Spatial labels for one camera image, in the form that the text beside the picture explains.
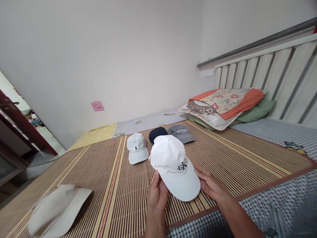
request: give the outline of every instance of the striped mat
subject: striped mat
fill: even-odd
[[[218,177],[238,200],[316,168],[316,163],[307,157],[233,129],[210,132],[191,121],[175,124],[187,126],[196,138],[185,145],[191,161]],[[150,131],[142,132],[149,152]],[[29,237],[29,208],[58,184],[93,190],[65,237],[142,235],[146,195],[154,170],[149,161],[129,164],[128,137],[64,154],[0,211],[0,237]],[[191,202],[181,202],[170,195],[165,220],[173,228],[217,209],[216,203],[202,192]]]

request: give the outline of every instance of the embroidered logo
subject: embroidered logo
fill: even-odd
[[[185,160],[186,160],[186,159],[184,159],[184,161],[182,162],[182,164],[181,164],[180,166],[178,166],[178,170],[180,170],[180,171],[184,171],[184,170],[185,170],[185,167],[187,167],[187,165],[185,164],[185,163],[186,163]]]
[[[177,133],[187,132],[187,130],[186,130],[186,129],[180,129],[180,130],[177,130],[176,132],[177,132]]]

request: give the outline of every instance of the pillow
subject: pillow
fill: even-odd
[[[191,114],[216,130],[223,131],[227,128],[242,112],[238,113],[235,117],[227,120],[223,119],[216,110],[205,102],[191,100],[180,109],[179,112]]]
[[[199,125],[203,126],[204,128],[206,128],[209,131],[214,131],[215,129],[213,127],[211,127],[210,125],[208,125],[206,122],[204,122],[202,119],[199,119],[198,117],[195,117],[191,114],[185,113],[186,117],[191,120],[192,122],[196,122]]]
[[[276,101],[269,101],[263,99],[258,105],[252,109],[243,112],[237,117],[240,122],[253,122],[262,117],[265,117],[275,106]]]
[[[214,89],[190,98],[189,102],[191,100],[205,102],[227,120],[252,109],[264,96],[262,90],[255,88]]]

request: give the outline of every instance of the white wall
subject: white wall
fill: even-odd
[[[14,90],[14,86],[7,80],[7,78],[0,71],[0,90],[8,97],[12,102],[19,102],[16,105],[20,111],[31,109],[26,101]]]
[[[203,1],[0,2],[0,70],[65,148],[84,132],[176,108],[199,79]],[[101,100],[105,111],[90,102]]]
[[[316,16],[316,0],[204,0],[200,62]]]

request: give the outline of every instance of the gray baseball cap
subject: gray baseball cap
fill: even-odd
[[[173,125],[168,129],[168,133],[175,136],[183,144],[195,141],[195,137],[189,132],[188,128],[184,125]]]

